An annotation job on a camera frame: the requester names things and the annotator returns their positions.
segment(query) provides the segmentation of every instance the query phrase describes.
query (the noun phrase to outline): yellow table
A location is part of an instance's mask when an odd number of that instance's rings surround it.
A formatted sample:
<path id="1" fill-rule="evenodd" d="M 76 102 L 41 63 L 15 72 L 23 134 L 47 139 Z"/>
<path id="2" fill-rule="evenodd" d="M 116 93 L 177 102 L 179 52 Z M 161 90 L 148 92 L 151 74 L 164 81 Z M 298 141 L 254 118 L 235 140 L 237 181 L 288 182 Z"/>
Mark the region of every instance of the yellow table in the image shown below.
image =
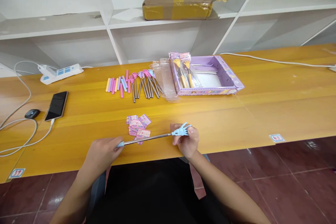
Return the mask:
<path id="1" fill-rule="evenodd" d="M 336 46 L 281 48 L 246 54 L 309 64 L 336 63 L 336 55 L 328 51 L 336 51 Z M 5 182 L 14 167 L 25 168 L 23 176 L 78 170 L 93 140 L 118 135 L 125 141 L 132 140 L 126 116 L 134 114 L 148 115 L 152 120 L 148 126 L 151 135 L 168 133 L 170 123 L 193 124 L 200 130 L 201 153 L 273 145 L 268 135 L 277 133 L 286 141 L 336 135 L 332 117 L 336 112 L 336 73 L 325 68 L 282 65 L 231 55 L 223 58 L 245 89 L 237 95 L 181 97 L 174 104 L 163 98 L 148 100 L 143 93 L 134 104 L 132 94 L 125 94 L 121 99 L 119 93 L 105 92 L 107 78 L 124 75 L 126 69 L 132 72 L 148 68 L 149 63 L 85 69 L 82 74 L 49 86 L 40 83 L 39 76 L 25 77 L 29 86 L 34 85 L 32 102 L 10 120 L 23 117 L 33 107 L 46 111 L 53 93 L 69 91 L 68 103 L 64 117 L 55 121 L 46 139 L 25 148 L 23 153 L 1 158 L 0 182 Z M 9 91 L 14 85 L 20 90 Z M 0 80 L 0 88 L 6 90 L 1 99 L 10 101 L 6 113 L 2 111 L 4 102 L 1 103 L 2 119 L 19 104 L 17 100 L 24 101 L 27 91 L 14 77 Z M 24 143 L 33 130 L 29 123 L 25 122 L 24 129 L 17 125 L 1 132 L 0 148 Z M 49 122 L 41 122 L 32 141 L 44 136 L 49 126 Z M 142 146 L 127 146 L 114 164 L 178 156 L 181 154 L 172 146 L 171 139 L 162 138 Z"/>

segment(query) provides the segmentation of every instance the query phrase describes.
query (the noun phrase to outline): number sticker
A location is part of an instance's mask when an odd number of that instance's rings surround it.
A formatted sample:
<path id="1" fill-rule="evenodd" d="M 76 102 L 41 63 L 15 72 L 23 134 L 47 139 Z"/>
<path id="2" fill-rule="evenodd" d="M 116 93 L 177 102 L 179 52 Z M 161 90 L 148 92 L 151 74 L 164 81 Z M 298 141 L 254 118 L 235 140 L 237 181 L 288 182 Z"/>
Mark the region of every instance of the number sticker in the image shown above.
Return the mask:
<path id="1" fill-rule="evenodd" d="M 21 168 L 21 169 L 14 169 L 11 173 L 11 175 L 9 176 L 10 179 L 15 179 L 18 177 L 21 177 L 22 174 L 24 173 L 26 168 Z"/>
<path id="2" fill-rule="evenodd" d="M 273 142 L 284 142 L 284 138 L 280 134 L 274 134 L 269 136 Z"/>

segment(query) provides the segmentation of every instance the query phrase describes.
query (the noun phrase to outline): black shirt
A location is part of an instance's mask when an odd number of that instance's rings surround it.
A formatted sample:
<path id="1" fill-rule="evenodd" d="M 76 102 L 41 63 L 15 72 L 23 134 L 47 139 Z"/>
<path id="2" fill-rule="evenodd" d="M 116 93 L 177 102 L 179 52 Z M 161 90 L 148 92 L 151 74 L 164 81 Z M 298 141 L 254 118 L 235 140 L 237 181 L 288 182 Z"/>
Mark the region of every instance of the black shirt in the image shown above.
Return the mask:
<path id="1" fill-rule="evenodd" d="M 204 187 L 207 196 L 198 200 L 189 165 L 179 158 L 112 166 L 86 223 L 231 223 Z"/>

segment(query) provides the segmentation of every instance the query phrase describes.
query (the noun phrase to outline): person's left hand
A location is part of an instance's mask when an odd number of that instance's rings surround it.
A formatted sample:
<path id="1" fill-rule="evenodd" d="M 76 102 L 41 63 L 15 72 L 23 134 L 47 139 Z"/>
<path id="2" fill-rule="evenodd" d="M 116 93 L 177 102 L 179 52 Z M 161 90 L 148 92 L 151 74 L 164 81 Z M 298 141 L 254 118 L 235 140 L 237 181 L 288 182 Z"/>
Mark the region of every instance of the person's left hand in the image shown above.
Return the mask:
<path id="1" fill-rule="evenodd" d="M 94 181 L 117 159 L 124 147 L 116 148 L 123 140 L 117 138 L 101 138 L 94 140 L 87 152 L 85 161 L 78 171 L 77 180 L 90 188 Z"/>

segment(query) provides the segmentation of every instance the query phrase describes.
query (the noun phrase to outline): computer mouse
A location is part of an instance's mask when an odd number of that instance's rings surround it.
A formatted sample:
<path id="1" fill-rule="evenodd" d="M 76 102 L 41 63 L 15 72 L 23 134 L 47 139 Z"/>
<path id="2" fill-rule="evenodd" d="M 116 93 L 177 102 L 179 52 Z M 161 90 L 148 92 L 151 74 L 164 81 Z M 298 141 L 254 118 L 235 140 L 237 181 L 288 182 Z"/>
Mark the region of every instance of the computer mouse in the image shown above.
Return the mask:
<path id="1" fill-rule="evenodd" d="M 27 119 L 34 119 L 35 117 L 37 117 L 39 115 L 40 111 L 37 110 L 37 109 L 32 109 L 32 110 L 29 110 L 25 115 L 24 117 L 27 118 Z"/>

